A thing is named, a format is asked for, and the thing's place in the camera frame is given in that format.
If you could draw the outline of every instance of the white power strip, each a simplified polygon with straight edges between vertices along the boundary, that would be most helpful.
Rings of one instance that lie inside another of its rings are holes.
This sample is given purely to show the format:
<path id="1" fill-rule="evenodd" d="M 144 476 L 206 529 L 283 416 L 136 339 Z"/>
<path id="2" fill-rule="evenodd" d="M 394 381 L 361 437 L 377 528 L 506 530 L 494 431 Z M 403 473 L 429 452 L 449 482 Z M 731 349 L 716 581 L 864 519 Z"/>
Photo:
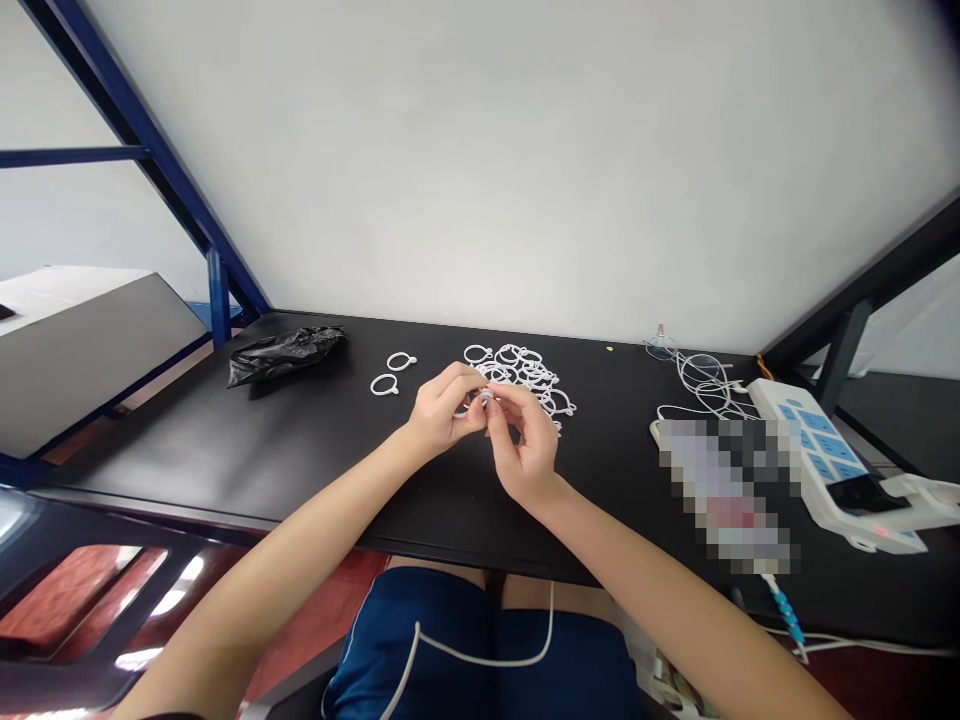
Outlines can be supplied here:
<path id="1" fill-rule="evenodd" d="M 760 416 L 778 421 L 777 434 L 790 439 L 794 457 L 799 459 L 800 493 L 817 525 L 843 535 L 865 552 L 926 552 L 917 533 L 885 527 L 883 513 L 853 515 L 834 502 L 827 486 L 866 475 L 867 469 L 810 393 L 762 378 L 750 383 L 747 390 Z"/>

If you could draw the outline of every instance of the black table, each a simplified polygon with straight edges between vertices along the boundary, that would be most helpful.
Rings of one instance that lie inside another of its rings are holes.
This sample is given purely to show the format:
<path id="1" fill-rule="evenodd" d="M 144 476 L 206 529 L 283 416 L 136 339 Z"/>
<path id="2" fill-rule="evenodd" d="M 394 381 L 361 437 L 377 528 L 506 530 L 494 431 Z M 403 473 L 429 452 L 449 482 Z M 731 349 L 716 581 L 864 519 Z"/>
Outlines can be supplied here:
<path id="1" fill-rule="evenodd" d="M 302 325 L 343 324 L 349 344 L 315 368 L 263 387 L 226 389 L 238 346 Z M 273 313 L 215 352 L 87 448 L 41 495 L 100 507 L 268 530 L 377 446 L 408 417 L 417 388 L 467 345 L 506 342 L 541 353 L 577 404 L 563 419 L 557 469 L 580 492 L 729 594 L 776 621 L 763 582 L 732 576 L 698 543 L 694 518 L 671 493 L 648 426 L 657 405 L 692 407 L 675 366 L 642 346 L 459 327 Z M 397 351 L 419 362 L 397 373 L 400 394 L 371 380 Z M 756 377 L 751 357 L 718 355 L 731 377 Z M 397 493 L 362 547 L 445 562 L 590 583 L 583 566 L 501 488 L 489 441 L 471 436 Z M 801 622 L 853 637 L 936 646 L 955 638 L 960 548 L 924 532 L 930 552 L 869 555 L 816 527 L 799 499 L 781 525 L 802 547 L 801 573 L 784 577 Z"/>

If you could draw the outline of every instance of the person's left hand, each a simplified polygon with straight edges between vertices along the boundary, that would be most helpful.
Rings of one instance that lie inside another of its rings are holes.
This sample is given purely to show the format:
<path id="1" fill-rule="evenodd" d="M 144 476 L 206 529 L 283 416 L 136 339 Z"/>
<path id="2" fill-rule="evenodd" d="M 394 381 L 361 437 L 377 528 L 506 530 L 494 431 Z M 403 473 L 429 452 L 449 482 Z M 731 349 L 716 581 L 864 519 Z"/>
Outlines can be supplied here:
<path id="1" fill-rule="evenodd" d="M 470 403 L 466 417 L 453 417 L 467 394 L 486 384 L 487 379 L 478 371 L 456 362 L 420 387 L 406 427 L 412 442 L 427 459 L 486 427 L 487 418 L 479 395 Z"/>

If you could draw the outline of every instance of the black plastic bag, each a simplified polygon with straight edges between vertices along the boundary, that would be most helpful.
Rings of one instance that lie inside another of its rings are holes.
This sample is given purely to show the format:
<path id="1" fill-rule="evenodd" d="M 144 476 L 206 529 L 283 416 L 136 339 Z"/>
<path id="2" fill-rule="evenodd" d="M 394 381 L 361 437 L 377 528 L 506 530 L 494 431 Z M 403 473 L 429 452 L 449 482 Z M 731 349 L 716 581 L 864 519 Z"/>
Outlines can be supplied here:
<path id="1" fill-rule="evenodd" d="M 315 365 L 341 340 L 346 341 L 343 326 L 300 328 L 292 332 L 258 340 L 230 355 L 228 388 L 260 380 L 272 380 L 300 368 Z"/>

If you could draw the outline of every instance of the blue shorts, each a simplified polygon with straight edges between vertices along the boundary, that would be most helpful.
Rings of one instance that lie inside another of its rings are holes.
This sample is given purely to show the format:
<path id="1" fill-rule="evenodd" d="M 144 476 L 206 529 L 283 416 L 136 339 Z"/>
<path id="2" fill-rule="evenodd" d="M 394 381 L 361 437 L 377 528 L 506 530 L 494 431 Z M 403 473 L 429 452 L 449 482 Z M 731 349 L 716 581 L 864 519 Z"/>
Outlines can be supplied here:
<path id="1" fill-rule="evenodd" d="M 414 623 L 461 653 L 520 660 L 539 653 L 546 610 L 500 610 L 473 583 L 400 567 L 376 579 L 321 703 L 325 718 L 379 718 L 410 656 Z M 642 718 L 640 690 L 620 630 L 555 612 L 544 658 L 521 668 L 467 663 L 422 640 L 393 718 Z"/>

